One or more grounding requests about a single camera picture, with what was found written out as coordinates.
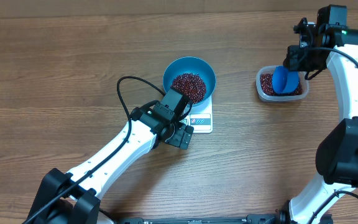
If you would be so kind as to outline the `blue plastic measuring scoop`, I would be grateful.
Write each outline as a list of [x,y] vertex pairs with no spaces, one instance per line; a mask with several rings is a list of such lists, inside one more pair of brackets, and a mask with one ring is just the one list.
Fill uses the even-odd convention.
[[298,72],[289,71],[284,66],[277,66],[272,76],[273,91],[279,95],[289,94],[296,90],[300,78]]

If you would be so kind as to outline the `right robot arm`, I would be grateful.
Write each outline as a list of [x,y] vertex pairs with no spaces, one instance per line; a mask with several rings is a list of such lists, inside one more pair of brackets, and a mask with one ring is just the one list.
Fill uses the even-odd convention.
[[298,45],[287,49],[283,66],[310,80],[329,70],[338,100],[339,124],[316,151],[317,173],[306,187],[277,211],[274,223],[332,223],[326,212],[358,188],[358,29],[347,26],[347,8],[330,4],[312,24],[306,18],[293,28]]

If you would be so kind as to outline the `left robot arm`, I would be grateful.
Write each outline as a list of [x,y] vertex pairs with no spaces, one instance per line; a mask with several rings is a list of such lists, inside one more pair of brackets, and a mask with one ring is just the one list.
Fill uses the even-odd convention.
[[138,158],[161,142],[187,149],[193,127],[182,122],[187,102],[154,100],[127,114],[121,132],[68,172],[54,168],[41,181],[26,223],[112,223],[101,199]]

